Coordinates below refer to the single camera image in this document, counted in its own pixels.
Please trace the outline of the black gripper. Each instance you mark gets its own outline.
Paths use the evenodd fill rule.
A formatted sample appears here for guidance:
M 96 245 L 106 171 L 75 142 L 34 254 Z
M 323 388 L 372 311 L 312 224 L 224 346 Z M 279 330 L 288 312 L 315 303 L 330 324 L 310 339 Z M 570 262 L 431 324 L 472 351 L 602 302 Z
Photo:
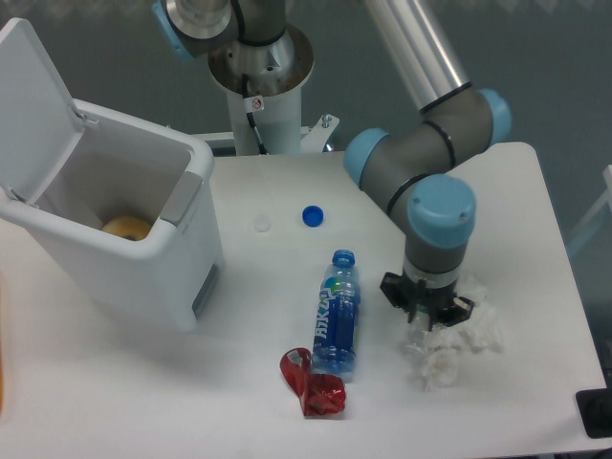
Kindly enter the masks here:
M 380 288 L 391 305 L 406 313 L 411 323 L 419 305 L 424 306 L 432 317 L 432 324 L 452 327 L 471 317 L 473 301 L 464 296 L 456 296 L 454 280 L 445 287 L 429 288 L 422 280 L 415 282 L 404 273 L 387 272 L 382 278 Z

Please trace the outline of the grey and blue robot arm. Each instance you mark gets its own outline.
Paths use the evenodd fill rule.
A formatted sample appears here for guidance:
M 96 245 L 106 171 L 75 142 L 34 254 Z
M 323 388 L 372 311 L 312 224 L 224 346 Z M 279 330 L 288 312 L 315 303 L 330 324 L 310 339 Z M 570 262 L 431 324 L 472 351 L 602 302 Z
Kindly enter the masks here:
M 475 224 L 475 198 L 449 172 L 512 127 L 507 102 L 476 90 L 428 4 L 366 5 L 422 120 L 395 138 L 381 129 L 358 134 L 344 153 L 353 182 L 404 233 L 404 265 L 387 273 L 382 292 L 409 319 L 454 326 L 469 319 L 472 300 L 455 286 Z M 154 14 L 177 55 L 205 55 L 226 92 L 239 155 L 304 150 L 299 107 L 274 101 L 298 92 L 314 67 L 308 38 L 286 18 L 282 1 L 158 1 Z

